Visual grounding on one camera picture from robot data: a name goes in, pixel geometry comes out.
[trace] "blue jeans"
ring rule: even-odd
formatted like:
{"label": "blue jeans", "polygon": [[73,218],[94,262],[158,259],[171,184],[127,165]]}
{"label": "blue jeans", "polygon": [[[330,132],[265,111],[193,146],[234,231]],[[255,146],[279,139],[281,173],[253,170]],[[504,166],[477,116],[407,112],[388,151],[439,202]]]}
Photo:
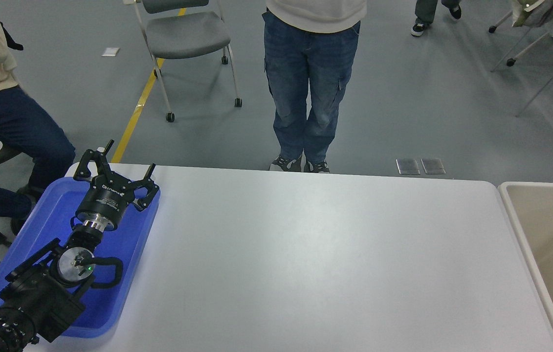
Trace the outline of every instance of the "blue jeans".
{"label": "blue jeans", "polygon": [[[417,0],[415,2],[415,16],[418,18],[415,20],[417,23],[423,23],[430,25],[435,19],[435,11],[437,10],[438,0]],[[442,0],[442,5],[453,9],[461,0]]]}
{"label": "blue jeans", "polygon": [[[33,158],[28,187],[40,192],[63,177],[75,157],[64,131],[20,87],[0,91],[0,141]],[[0,216],[25,218],[30,209],[26,196],[0,188]]]}
{"label": "blue jeans", "polygon": [[281,156],[294,159],[305,152],[309,162],[323,162],[335,138],[339,103],[352,73],[361,22],[325,34],[292,27],[269,11],[263,19],[265,74],[276,105],[274,132]]}

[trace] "gray chair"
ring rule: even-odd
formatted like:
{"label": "gray chair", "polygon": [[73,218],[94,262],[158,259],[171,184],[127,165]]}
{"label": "gray chair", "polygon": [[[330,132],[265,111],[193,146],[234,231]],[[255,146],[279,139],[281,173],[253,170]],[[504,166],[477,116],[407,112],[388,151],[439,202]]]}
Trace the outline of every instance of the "gray chair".
{"label": "gray chair", "polygon": [[224,24],[220,2],[216,0],[220,9],[219,16],[213,11],[202,11],[183,16],[155,18],[149,20],[145,26],[137,7],[138,2],[142,2],[147,13],[155,14],[174,9],[207,6],[209,0],[133,1],[146,47],[153,59],[154,73],[158,78],[164,94],[165,104],[167,105],[168,113],[165,116],[165,120],[167,122],[174,122],[174,114],[167,92],[165,91],[163,76],[157,65],[157,58],[173,60],[195,58],[222,49],[222,64],[226,65],[229,63],[226,55],[226,51],[228,50],[229,56],[231,56],[231,68],[235,84],[235,107],[241,107],[242,101],[239,97],[237,75],[235,73],[235,64],[230,45],[231,36],[229,36]]}

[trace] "person's knee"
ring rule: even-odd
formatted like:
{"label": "person's knee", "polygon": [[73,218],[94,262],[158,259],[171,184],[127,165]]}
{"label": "person's knee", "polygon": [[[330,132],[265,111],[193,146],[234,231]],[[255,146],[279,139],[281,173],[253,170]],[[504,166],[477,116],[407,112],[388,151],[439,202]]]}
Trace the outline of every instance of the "person's knee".
{"label": "person's knee", "polygon": [[56,165],[71,165],[76,157],[75,148],[71,143],[62,143],[44,149],[44,153],[36,159],[44,159]]}

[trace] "shoe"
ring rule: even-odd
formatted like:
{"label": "shoe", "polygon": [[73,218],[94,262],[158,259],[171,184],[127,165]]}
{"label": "shoe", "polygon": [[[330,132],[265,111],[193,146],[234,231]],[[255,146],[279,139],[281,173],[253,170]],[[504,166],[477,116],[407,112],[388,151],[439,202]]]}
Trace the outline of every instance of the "shoe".
{"label": "shoe", "polygon": [[20,230],[22,230],[22,226],[24,226],[24,223],[26,222],[26,219],[18,219],[18,218],[11,218],[11,232],[13,233],[13,236],[17,236]]}
{"label": "shoe", "polygon": [[290,172],[300,172],[301,171],[301,162],[303,158],[299,156],[295,159],[285,159],[282,156],[278,156],[270,164],[270,171],[290,171]]}
{"label": "shoe", "polygon": [[39,200],[39,197],[41,197],[41,194],[37,194],[37,192],[31,192],[28,186],[24,186],[21,189],[18,189],[16,191],[17,194],[24,194],[30,200],[31,202],[31,210],[28,211],[28,214],[26,214],[26,218],[20,219],[20,218],[11,218],[10,225],[11,225],[11,231],[13,233],[13,236],[17,236],[20,230],[22,230],[22,227],[24,226],[24,223],[26,222],[26,219],[33,211],[33,208],[35,208],[35,204],[37,204],[37,201]]}
{"label": "shoe", "polygon": [[328,169],[328,164],[326,162],[321,163],[305,163],[305,172],[312,172],[314,174],[330,174],[331,171]]}
{"label": "shoe", "polygon": [[450,15],[455,20],[458,20],[459,18],[461,18],[461,6],[457,5],[454,8],[450,9]]}
{"label": "shoe", "polygon": [[416,23],[413,25],[413,28],[411,28],[411,35],[414,37],[419,37],[424,33],[424,30],[426,29],[426,25],[423,23]]}

